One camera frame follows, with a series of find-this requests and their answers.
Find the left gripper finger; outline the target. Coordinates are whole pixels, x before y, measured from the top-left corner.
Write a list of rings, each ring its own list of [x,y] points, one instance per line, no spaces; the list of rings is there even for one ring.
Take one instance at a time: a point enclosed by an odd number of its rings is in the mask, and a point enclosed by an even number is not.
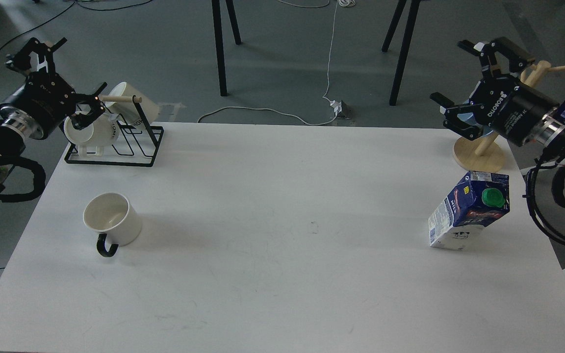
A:
[[[53,59],[54,52],[67,42],[67,38],[63,37],[58,42],[43,43],[36,38],[31,38],[17,54],[7,54],[6,68],[29,77],[34,73],[32,69],[32,54],[36,54],[37,71],[46,73],[49,78],[56,76],[57,71]]]
[[[69,117],[74,129],[86,129],[105,112],[103,101],[101,101],[99,95],[106,87],[107,82],[102,82],[92,94],[71,93],[70,96],[74,100],[74,105],[81,103],[88,106],[87,113],[74,113]]]

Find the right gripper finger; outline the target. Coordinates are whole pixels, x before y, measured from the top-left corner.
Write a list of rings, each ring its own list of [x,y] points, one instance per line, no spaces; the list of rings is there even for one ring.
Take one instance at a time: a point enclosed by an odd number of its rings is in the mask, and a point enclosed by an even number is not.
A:
[[[491,40],[491,42],[479,42],[476,44],[468,40],[461,40],[457,43],[457,46],[478,58],[482,76],[486,79],[498,78],[504,74],[498,63],[497,54],[508,60],[509,73],[512,76],[518,76],[535,63],[535,57],[532,54],[506,37],[498,37]]]
[[[469,141],[474,141],[482,136],[483,130],[477,123],[475,125],[469,125],[458,118],[458,114],[474,113],[477,110],[483,109],[484,105],[482,105],[482,103],[455,104],[451,99],[439,92],[430,94],[430,99],[441,106],[442,114],[445,116],[442,122],[444,127]]]

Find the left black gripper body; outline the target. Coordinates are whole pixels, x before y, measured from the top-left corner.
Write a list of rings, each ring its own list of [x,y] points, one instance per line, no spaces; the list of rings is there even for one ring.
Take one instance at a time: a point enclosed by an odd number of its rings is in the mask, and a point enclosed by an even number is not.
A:
[[[29,74],[24,84],[0,103],[0,116],[25,113],[39,128],[30,138],[47,139],[65,118],[76,111],[74,88],[59,74]]]

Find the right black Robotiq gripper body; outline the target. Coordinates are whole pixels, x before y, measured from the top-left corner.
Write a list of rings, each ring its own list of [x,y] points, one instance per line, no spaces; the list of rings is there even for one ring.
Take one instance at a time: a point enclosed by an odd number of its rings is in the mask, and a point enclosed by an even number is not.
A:
[[[474,90],[474,104],[482,105],[474,112],[479,125],[490,127],[518,147],[533,139],[532,130],[543,116],[559,106],[510,75],[480,80]]]

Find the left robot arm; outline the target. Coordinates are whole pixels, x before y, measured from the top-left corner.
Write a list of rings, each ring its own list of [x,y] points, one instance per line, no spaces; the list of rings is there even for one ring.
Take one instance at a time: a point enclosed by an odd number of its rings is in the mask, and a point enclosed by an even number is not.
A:
[[[21,73],[23,85],[0,103],[0,201],[26,202],[38,198],[46,187],[46,173],[40,163],[24,158],[27,139],[43,140],[69,118],[77,130],[89,127],[105,107],[99,94],[77,93],[56,72],[54,52],[66,43],[62,38],[50,45],[31,38],[17,54],[7,56],[6,67]],[[33,174],[33,189],[24,194],[4,194],[4,182],[14,168]]]

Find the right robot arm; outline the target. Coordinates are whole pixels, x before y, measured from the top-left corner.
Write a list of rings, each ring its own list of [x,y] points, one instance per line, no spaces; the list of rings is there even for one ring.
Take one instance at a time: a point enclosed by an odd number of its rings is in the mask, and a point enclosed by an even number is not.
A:
[[[508,142],[522,147],[536,141],[543,151],[527,171],[524,198],[532,220],[551,240],[565,246],[565,235],[545,219],[536,199],[536,181],[540,170],[557,169],[551,183],[552,198],[565,208],[565,101],[557,103],[527,83],[538,80],[551,65],[540,62],[514,42],[499,37],[491,42],[458,42],[458,47],[480,61],[482,78],[464,103],[435,92],[430,98],[441,107],[444,127],[460,135],[461,140],[477,141],[488,128]]]

